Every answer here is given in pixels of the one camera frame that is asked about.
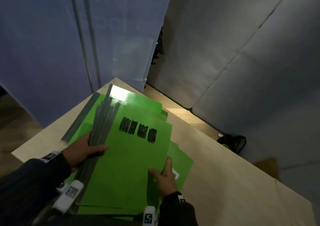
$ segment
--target person's right hand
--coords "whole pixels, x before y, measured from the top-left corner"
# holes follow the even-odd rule
[[[149,168],[149,173],[154,177],[161,193],[161,201],[163,198],[173,192],[178,191],[175,175],[172,172],[172,158],[167,156],[165,166],[161,174],[154,168]]]

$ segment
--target person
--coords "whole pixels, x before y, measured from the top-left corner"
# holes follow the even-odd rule
[[[80,137],[61,153],[30,159],[16,171],[0,179],[0,225],[30,225],[38,213],[55,198],[57,187],[76,171],[89,155],[104,152],[105,145],[89,146],[90,133]],[[196,226],[194,207],[181,197],[167,157],[162,173],[150,168],[161,194],[159,226]],[[43,225],[131,225],[130,221],[94,215],[64,215]]]

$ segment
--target dark sleeve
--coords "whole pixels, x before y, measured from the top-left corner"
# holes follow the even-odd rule
[[[164,197],[160,205],[159,226],[198,226],[193,206],[185,200],[179,200],[180,192]]]
[[[71,167],[62,154],[44,163],[30,159],[0,179],[0,225],[23,225],[55,196]]]

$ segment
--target light wood tabletop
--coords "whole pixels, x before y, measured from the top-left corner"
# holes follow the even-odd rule
[[[141,94],[117,78],[110,83]],[[105,94],[110,83],[98,92]],[[12,154],[26,162],[64,149],[61,138],[89,98]],[[171,112],[167,122],[173,125],[171,140],[194,161],[182,193],[193,204],[199,225],[316,225],[308,200]]]

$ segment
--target floor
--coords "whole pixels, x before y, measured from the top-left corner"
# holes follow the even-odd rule
[[[217,140],[218,131],[151,86],[146,85],[143,94],[161,102],[164,108]],[[40,131],[42,131],[40,124],[14,98],[9,94],[0,97],[0,178],[16,170],[22,164],[11,152]]]

